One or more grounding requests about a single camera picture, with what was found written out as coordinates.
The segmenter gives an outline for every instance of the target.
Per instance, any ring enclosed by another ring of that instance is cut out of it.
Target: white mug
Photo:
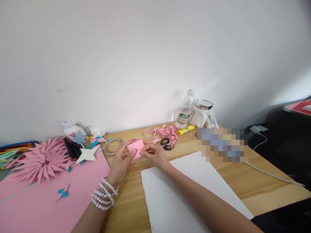
[[[207,120],[207,114],[212,107],[213,103],[207,100],[197,100],[194,104],[189,123],[198,128],[203,128]]]

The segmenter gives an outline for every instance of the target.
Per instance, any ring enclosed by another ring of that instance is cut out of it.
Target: pearl bracelet
[[[102,181],[104,184],[102,184],[101,182],[99,183],[100,188],[104,192],[101,192],[98,189],[95,189],[94,193],[91,195],[93,204],[97,208],[99,208],[103,211],[108,210],[109,208],[111,208],[114,205],[113,196],[117,196],[118,190],[119,190],[119,186],[117,187],[117,190],[115,190],[113,188],[113,186],[106,180],[106,178],[107,177],[102,178]]]
[[[101,180],[104,182],[105,185],[107,185],[110,190],[113,192],[115,196],[118,195],[119,186],[117,187],[117,190],[114,189],[114,187],[106,180],[107,177],[102,178]]]

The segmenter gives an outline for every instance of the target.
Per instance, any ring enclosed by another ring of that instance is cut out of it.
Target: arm
[[[154,154],[148,153],[148,150],[154,151]],[[159,170],[172,179],[213,233],[262,233],[255,224],[231,205],[174,168],[169,163],[161,146],[148,144],[143,148],[141,155],[148,158]]]
[[[114,156],[112,165],[107,177],[107,181],[114,187],[117,188],[118,184],[123,180],[123,177],[126,173],[126,169],[130,164],[134,161],[132,160],[135,156],[135,152],[129,153],[126,149],[127,146],[124,145]],[[107,211],[102,211],[97,208],[93,202],[90,202],[87,209],[77,222],[74,229],[71,233],[80,233],[80,232],[88,232],[88,233],[98,233],[100,232],[101,226],[104,222]]]

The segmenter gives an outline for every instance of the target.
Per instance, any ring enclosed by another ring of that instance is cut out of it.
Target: charging cable
[[[253,131],[255,134],[259,134],[259,135],[263,136],[260,132],[261,132],[261,131],[263,131],[263,132],[264,132],[264,131],[267,131],[268,129],[265,128],[265,127],[263,127],[263,126],[261,126],[261,125],[259,125],[259,126],[252,126],[252,127],[250,128],[250,130]],[[255,146],[253,150],[256,150],[256,148],[257,148],[258,146],[260,146],[261,144],[263,144],[263,143],[265,143],[266,141],[268,141],[268,139],[267,139],[265,136],[263,136],[263,137],[265,138],[265,140],[264,140],[263,142],[259,143],[257,146]],[[259,170],[259,171],[261,171],[261,172],[263,172],[263,173],[266,173],[266,174],[268,174],[268,175],[270,175],[270,176],[273,176],[273,177],[275,177],[275,178],[278,178],[278,179],[280,179],[280,180],[287,181],[287,182],[294,183],[294,184],[298,184],[298,185],[301,185],[301,186],[305,186],[304,184],[301,184],[301,183],[298,183],[298,182],[295,182],[295,181],[290,181],[290,180],[283,179],[283,178],[280,178],[280,177],[278,177],[278,176],[272,175],[272,174],[270,174],[270,173],[268,173],[268,172],[265,172],[265,171],[263,171],[263,170],[261,170],[261,169],[255,167],[255,166],[251,165],[251,164],[248,163],[248,162],[244,162],[244,163],[246,163],[247,165],[251,166],[252,168],[255,168],[255,169],[257,169],[257,170]]]
[[[244,163],[246,163],[247,165],[251,166],[252,168],[255,168],[255,169],[257,169],[257,170],[259,170],[259,171],[261,171],[261,172],[263,172],[263,173],[266,173],[266,174],[268,174],[268,175],[270,175],[270,176],[273,176],[273,177],[275,177],[275,178],[278,178],[278,179],[280,179],[280,180],[284,180],[284,181],[287,181],[287,182],[290,182],[290,183],[294,183],[294,184],[298,184],[298,185],[301,185],[301,186],[305,186],[304,184],[301,184],[301,183],[298,183],[298,182],[295,182],[295,181],[290,181],[290,180],[287,180],[287,179],[280,178],[280,177],[278,177],[278,176],[272,175],[272,174],[270,174],[270,173],[268,173],[268,172],[265,172],[265,171],[263,171],[263,170],[261,170],[261,169],[255,167],[255,166],[251,165],[251,164],[248,163],[248,162],[244,162]]]
[[[263,142],[261,142],[261,143],[259,143],[257,146],[255,146],[253,150],[256,150],[256,148],[257,148],[258,146],[260,146],[261,144],[263,144],[263,143],[265,143],[266,141],[268,141],[268,139],[267,139],[265,136],[263,136],[263,137],[264,137],[266,140],[264,140]]]

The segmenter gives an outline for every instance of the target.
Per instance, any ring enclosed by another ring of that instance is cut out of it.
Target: white jar
[[[65,121],[62,123],[65,127],[64,133],[65,135],[75,143],[85,144],[88,142],[88,135],[84,132],[84,130],[77,124],[70,124],[69,121]]]
[[[212,107],[213,103],[207,100],[197,100],[194,104],[189,123],[198,128],[203,128],[207,119],[207,114]]]

